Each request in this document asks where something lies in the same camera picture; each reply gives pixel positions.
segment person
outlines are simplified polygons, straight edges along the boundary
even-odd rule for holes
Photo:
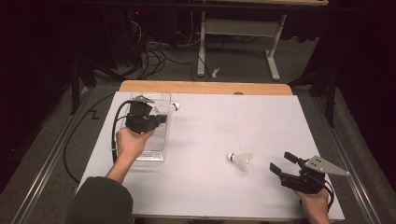
[[[142,154],[154,131],[139,134],[121,128],[117,134],[119,156],[106,176],[88,177],[69,205],[66,223],[132,223],[133,198],[122,183],[134,161]],[[329,224],[326,190],[300,197],[310,224]]]

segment transparent container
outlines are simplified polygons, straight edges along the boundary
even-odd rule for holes
[[[170,93],[134,93],[131,97],[133,100],[136,96],[143,95],[144,97],[154,101],[154,103],[148,103],[153,108],[151,109],[150,115],[160,115],[161,109],[168,106],[172,106],[172,95]],[[145,149],[138,161],[164,161],[166,156],[166,141],[169,133],[170,121],[172,111],[167,113],[167,119],[165,123],[161,123],[158,128],[155,129],[154,134],[148,139]]]

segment sleeve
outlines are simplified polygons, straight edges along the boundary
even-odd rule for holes
[[[134,200],[120,183],[106,177],[88,177],[71,202],[67,224],[132,223]]]

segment white paper surface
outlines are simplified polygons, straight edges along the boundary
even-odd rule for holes
[[[131,94],[116,93],[81,183],[112,166],[113,119]],[[284,173],[298,174],[285,151],[303,159],[318,155],[296,96],[173,93],[172,102],[181,108],[172,115],[165,161],[136,161],[123,184],[134,197],[135,215],[304,217],[299,198],[269,170],[273,162]],[[227,161],[231,152],[253,153],[247,173]],[[336,198],[329,217],[344,219]]]

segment shuttlecock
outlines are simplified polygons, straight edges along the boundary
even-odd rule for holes
[[[246,172],[250,166],[252,155],[251,152],[242,154],[230,153],[227,155],[227,160],[233,161],[241,170]]]

